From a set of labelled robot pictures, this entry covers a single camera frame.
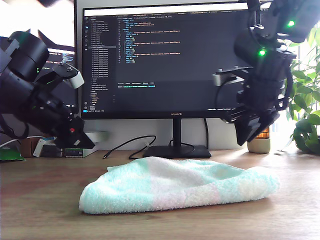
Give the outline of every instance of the terry cloth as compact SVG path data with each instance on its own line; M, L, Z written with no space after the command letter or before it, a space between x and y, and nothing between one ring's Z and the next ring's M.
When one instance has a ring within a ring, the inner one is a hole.
M146 157L107 170L84 188L82 212L135 213L255 201L280 186L270 169L245 170L211 160Z

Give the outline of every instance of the towel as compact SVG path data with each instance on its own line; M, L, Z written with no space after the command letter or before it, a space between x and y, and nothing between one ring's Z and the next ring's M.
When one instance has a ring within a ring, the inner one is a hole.
M84 188L79 209L116 214L248 202L270 196L279 186L278 177L264 167L146 157L108 167Z

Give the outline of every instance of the black robotic arm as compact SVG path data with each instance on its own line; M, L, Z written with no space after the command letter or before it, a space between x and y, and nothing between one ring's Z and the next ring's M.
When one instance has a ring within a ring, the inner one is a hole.
M252 20L264 3L270 3L265 25L252 27ZM237 142L251 142L288 107L293 87L290 66L297 57L280 40L302 43L320 20L319 0L247 0L248 26L234 43L235 54L251 67L217 72L213 80L217 86L243 79L243 90L237 94L239 107L224 117L235 124ZM280 97L287 87L284 97Z
M84 83L80 72L62 62L35 82L39 69L49 57L47 46L22 31L14 32L8 41L10 46L5 51L0 49L1 133L13 139L25 139L30 124L56 137L55 143L60 148L92 149L95 145L84 133L84 121L51 94L62 81L68 81L75 89L80 87ZM25 124L21 136L15 135L2 113L13 114Z

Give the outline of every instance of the green leaf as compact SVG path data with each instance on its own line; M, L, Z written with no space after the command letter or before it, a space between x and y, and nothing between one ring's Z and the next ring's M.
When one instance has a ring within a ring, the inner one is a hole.
M317 32L317 28L314 27L311 29L309 36L307 37L307 42L309 44L310 47L312 47L315 38L316 38L316 32Z
M297 104L292 104L292 107L293 107L293 110L296 110L297 112L300 112L301 111L301 107L299 107Z
M302 109L305 109L305 110L307 109L307 104L305 100L299 95L296 95L294 97L294 103L297 104Z
M296 112L295 112L295 111L293 111L293 120L294 120L294 121L296 121L296 122L298 122L298 121L299 121L299 119L298 119L298 115L296 114Z
M316 65L315 67L315 72L319 73L320 72L320 62Z
M310 84L310 83L313 83L314 81L311 79L311 77L307 77L305 80L304 80L304 83L305 84Z
M303 43L303 42L301 42L301 43L293 42L293 43L291 43L291 44L289 45L289 47L290 47L290 48L298 47L298 46L300 46L302 43Z
M313 91L313 92L312 92L312 97L313 97L317 102L320 102L320 92L318 92L318 91Z
M313 142L310 139L305 141L305 145L308 149L310 149L314 154L320 155L320 143Z
M311 125L312 132L309 134L309 139L311 142L317 144L319 143L317 128L314 125Z
M309 93L309 94L306 94L304 97L303 97L304 101L305 101L305 104L306 106L310 106L311 102L312 102L312 94Z
M301 61L300 62L293 61L290 66L290 69L293 70L295 67L299 66L300 64L301 64Z
M296 78L295 81L297 81L297 83L303 85L306 80L305 79Z
M294 119L295 113L294 113L294 109L293 109L293 105L292 103L289 104L289 114L291 116L291 119Z
M312 125L320 125L320 117L316 114L310 114L308 116L308 121Z
M298 127L293 132L293 139L295 141L296 146L302 150L303 152L308 153L309 148L306 146L305 139L301 136L303 134L304 136L307 135L305 132L303 132Z
M296 87L299 88L301 87L303 84L301 82L296 82Z
M303 71L292 71L292 75L298 79L307 79L308 78Z
M315 41L318 46L320 46L320 28L318 28L315 32Z
M317 115L317 116L319 116L319 117L320 117L320 110L318 110L318 111L314 111L312 114L315 114L315 115Z
M314 71L314 72L312 72L312 73L309 73L307 76L308 76L309 78L311 78L312 80L315 80L317 74L316 74L316 72Z
M310 93L312 93L312 89L307 86L300 86L300 87L298 87L296 92L300 93L300 94L310 94Z
M294 96L296 95L297 93L297 83L295 82L292 86L292 90L291 90L291 93L290 93L290 98L293 99Z
M289 121L290 119L292 119L292 118L291 118L291 115L290 115L289 108L286 109L285 113L286 113L286 114L285 114L286 119L287 119L288 121Z
M312 133L311 123L307 119L298 121L295 126L304 132Z

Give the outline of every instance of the wooden desk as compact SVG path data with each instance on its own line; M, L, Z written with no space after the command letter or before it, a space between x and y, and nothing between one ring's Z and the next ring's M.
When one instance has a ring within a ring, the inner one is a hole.
M320 240L320 157L213 151L212 160L239 168L275 170L281 190L268 199L135 214L86 215L84 187L130 152L84 159L34 158L2 163L1 239L4 240Z

